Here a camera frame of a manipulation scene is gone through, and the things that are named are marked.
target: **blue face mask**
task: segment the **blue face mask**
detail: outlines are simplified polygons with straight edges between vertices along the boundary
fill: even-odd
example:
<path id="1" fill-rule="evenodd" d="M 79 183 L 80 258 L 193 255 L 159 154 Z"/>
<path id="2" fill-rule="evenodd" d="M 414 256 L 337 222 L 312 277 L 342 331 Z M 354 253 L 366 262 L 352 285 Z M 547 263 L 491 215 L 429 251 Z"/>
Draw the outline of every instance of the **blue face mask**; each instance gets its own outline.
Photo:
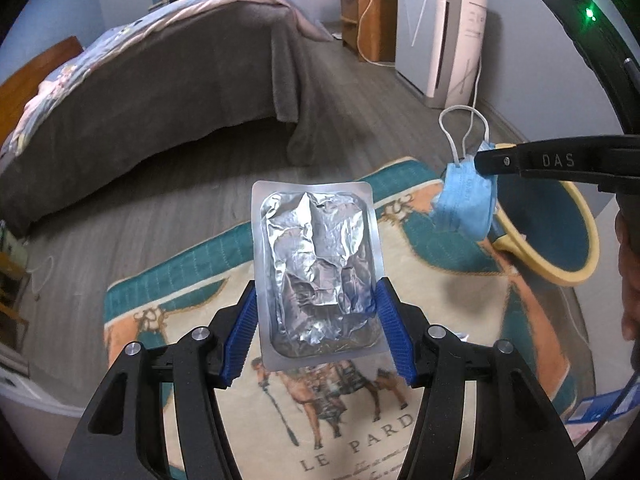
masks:
<path id="1" fill-rule="evenodd" d="M 478 151 L 492 150 L 494 145 L 488 142 L 489 129 L 486 119 L 476 112 L 485 126 L 484 141 Z M 455 162 L 447 165 L 442 192 L 431 201 L 429 214 L 437 231 L 459 232 L 466 238 L 479 242 L 489 234 L 498 196 L 497 177 L 484 177 L 476 171 L 473 155 L 466 156 L 461 162 L 449 133 L 440 126 L 449 138 Z"/>

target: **wooden headboard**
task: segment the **wooden headboard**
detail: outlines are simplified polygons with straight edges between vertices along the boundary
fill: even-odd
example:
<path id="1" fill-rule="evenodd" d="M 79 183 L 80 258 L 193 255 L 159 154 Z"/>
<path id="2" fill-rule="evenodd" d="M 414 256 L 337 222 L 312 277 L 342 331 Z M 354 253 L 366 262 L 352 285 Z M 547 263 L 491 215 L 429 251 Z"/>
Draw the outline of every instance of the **wooden headboard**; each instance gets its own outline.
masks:
<path id="1" fill-rule="evenodd" d="M 66 38 L 34 57 L 0 86 L 0 145 L 18 124 L 24 105 L 38 94 L 44 78 L 81 52 L 78 38 Z"/>

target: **gray blanket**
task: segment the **gray blanket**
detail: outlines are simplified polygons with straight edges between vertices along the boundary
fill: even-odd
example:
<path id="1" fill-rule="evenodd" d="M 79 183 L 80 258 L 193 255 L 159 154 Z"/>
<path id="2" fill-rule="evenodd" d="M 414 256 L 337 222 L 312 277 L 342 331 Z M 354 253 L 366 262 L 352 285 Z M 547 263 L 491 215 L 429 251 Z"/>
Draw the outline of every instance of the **gray blanket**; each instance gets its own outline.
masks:
<path id="1" fill-rule="evenodd" d="M 71 92 L 22 154 L 0 158 L 0 218 L 23 235 L 155 153 L 262 118 L 296 123 L 287 156 L 310 164 L 325 105 L 305 41 L 291 10 L 248 3 L 152 34 Z"/>

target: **wooden floor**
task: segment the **wooden floor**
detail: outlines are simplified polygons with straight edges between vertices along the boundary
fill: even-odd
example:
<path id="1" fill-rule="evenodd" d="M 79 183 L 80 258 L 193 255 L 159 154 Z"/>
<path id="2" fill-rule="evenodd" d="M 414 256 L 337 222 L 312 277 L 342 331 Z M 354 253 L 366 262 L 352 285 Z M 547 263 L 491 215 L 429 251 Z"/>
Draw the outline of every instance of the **wooden floor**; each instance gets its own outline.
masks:
<path id="1" fill-rule="evenodd" d="M 23 353 L 34 379 L 52 395 L 83 406 L 104 375 L 102 302 L 107 286 L 247 221 L 255 180 L 347 181 L 405 155 L 436 172 L 450 162 L 438 112 L 421 104 L 394 70 L 358 63 L 338 41 L 310 43 L 310 49 L 318 84 L 331 103 L 316 165 L 287 164 L 282 124 L 244 124 L 153 156 L 32 229 L 31 267 L 52 254 L 55 268 L 39 301 L 28 292 L 22 300 L 21 315 L 31 321 Z M 468 127 L 468 114 L 448 119 L 446 125 L 459 141 Z M 480 140 L 476 121 L 474 144 Z M 514 139 L 493 124 L 492 140 Z M 547 303 L 545 307 L 555 312 L 564 309 Z M 575 332 L 564 326 L 566 317 L 555 314 L 553 319 L 560 320 L 559 330 Z M 593 373 L 588 375 L 590 360 L 584 348 L 576 343 L 575 356 L 570 357 L 584 363 L 582 389 L 591 393 Z"/>

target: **person's hand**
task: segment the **person's hand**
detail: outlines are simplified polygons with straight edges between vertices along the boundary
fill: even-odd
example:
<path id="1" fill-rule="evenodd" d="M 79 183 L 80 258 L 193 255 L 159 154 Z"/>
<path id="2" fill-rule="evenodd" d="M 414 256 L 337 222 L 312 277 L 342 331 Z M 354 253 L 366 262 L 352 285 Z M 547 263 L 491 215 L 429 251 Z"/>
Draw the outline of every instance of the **person's hand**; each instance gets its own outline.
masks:
<path id="1" fill-rule="evenodd" d="M 616 216 L 616 236 L 620 242 L 618 271 L 622 276 L 622 337 L 632 341 L 640 336 L 640 257 L 629 245 L 629 232 L 621 213 Z"/>

